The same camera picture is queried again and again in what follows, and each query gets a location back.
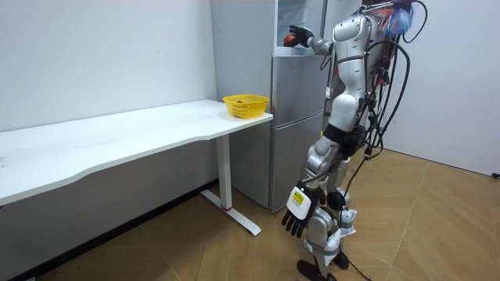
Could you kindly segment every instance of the white wall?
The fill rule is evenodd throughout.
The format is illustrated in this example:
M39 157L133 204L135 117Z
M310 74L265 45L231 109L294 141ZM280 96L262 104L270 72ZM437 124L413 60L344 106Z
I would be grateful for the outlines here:
M385 146L478 173L500 173L497 2L425 3L427 26L412 44L403 44L412 69ZM418 9L409 37L422 20ZM394 95L404 67L401 59Z
M0 0L0 131L216 96L209 0Z
M203 98L209 0L0 0L0 132ZM215 152L185 145L6 205L0 280L214 180Z

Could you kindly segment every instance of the white desk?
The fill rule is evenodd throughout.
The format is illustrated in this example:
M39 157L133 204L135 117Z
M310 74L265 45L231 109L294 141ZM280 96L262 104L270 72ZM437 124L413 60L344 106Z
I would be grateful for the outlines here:
M272 118L264 113L238 119L224 103L202 100L0 133L0 206L124 162L217 138L221 199L207 190L202 194L257 235L260 228L231 208L228 134Z

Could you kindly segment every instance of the table foot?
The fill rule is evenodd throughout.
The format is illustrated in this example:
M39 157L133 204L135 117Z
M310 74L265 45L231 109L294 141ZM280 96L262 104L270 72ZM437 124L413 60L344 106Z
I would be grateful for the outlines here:
M204 190L201 192L203 196L209 199L213 204L217 205L221 210L223 210L226 214L230 215L231 218L239 222L244 228L246 228L253 236L257 236L260 233L260 227L258 227L255 223L253 223L250 219L247 219L240 212L234 210L234 208L230 208L229 211L225 211L220 206L220 198L218 198L215 194L208 190Z

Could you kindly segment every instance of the wooden floor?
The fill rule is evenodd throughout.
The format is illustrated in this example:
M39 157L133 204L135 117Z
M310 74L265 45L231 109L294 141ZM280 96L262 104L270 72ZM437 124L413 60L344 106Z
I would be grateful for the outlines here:
M345 253L372 280L500 280L500 181L385 151L350 193L358 233ZM234 207L262 228L257 237L197 196L39 280L305 280L295 262L312 257L280 225L283 212L236 190Z

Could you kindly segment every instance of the plastic basket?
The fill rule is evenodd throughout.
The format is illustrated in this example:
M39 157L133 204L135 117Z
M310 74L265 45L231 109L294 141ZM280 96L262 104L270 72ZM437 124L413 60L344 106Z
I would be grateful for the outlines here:
M225 97L223 100L232 116L249 119L264 113L269 98L256 94L237 94Z

